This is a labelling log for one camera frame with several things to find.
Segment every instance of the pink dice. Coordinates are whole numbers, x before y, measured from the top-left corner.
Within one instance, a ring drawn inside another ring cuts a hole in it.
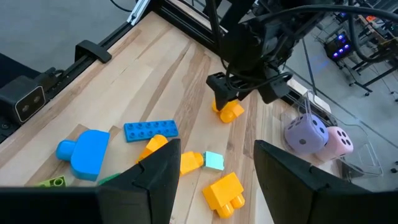
[[[353,142],[343,129],[329,127],[327,130],[329,133],[328,142],[321,151],[315,153],[320,160],[326,162],[344,154],[349,154],[354,150]]]

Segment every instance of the blue duplo block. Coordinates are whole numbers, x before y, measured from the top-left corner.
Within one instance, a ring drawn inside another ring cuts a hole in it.
[[[88,130],[83,132],[77,141],[61,141],[55,155],[58,159],[70,161],[72,174],[77,179],[96,181],[109,137],[109,133]]]
[[[221,154],[206,151],[203,153],[203,160],[205,161],[204,167],[224,170],[224,157]]]
[[[167,138],[178,136],[174,120],[149,121],[124,124],[124,135],[127,142],[147,140],[161,134]]]

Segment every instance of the black metal bracket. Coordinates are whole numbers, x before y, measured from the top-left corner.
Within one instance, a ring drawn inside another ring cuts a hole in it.
[[[112,55],[107,52],[105,48],[98,44],[94,44],[89,40],[83,40],[76,45],[75,62],[81,59],[84,55],[98,59],[102,63],[106,63],[112,59]]]

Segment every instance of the purple dice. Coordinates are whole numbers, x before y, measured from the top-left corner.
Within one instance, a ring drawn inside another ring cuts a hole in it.
[[[328,139],[328,130],[313,114],[305,113],[285,127],[287,144],[299,154],[321,151]]]

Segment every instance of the wooden tabletop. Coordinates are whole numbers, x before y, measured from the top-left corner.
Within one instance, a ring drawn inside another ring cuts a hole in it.
[[[223,222],[251,223],[257,214],[259,186],[252,159],[253,142],[263,139],[283,147],[280,114],[289,105],[269,105],[254,92],[241,102],[245,113],[223,124],[211,109],[214,93],[206,85],[209,74],[223,71],[220,58],[153,12],[130,30],[109,52],[107,64],[93,63],[26,124],[0,144],[0,185],[35,185],[64,175],[68,185],[95,182],[72,176],[69,163],[55,157],[61,140],[76,139],[87,129],[109,131],[111,140],[98,180],[135,164],[147,141],[127,143],[123,124],[174,119],[182,152],[213,151],[224,155],[223,172],[198,169],[178,184],[172,223],[219,222],[202,189],[235,172],[244,186],[246,204]],[[337,174],[333,163],[320,164]]]

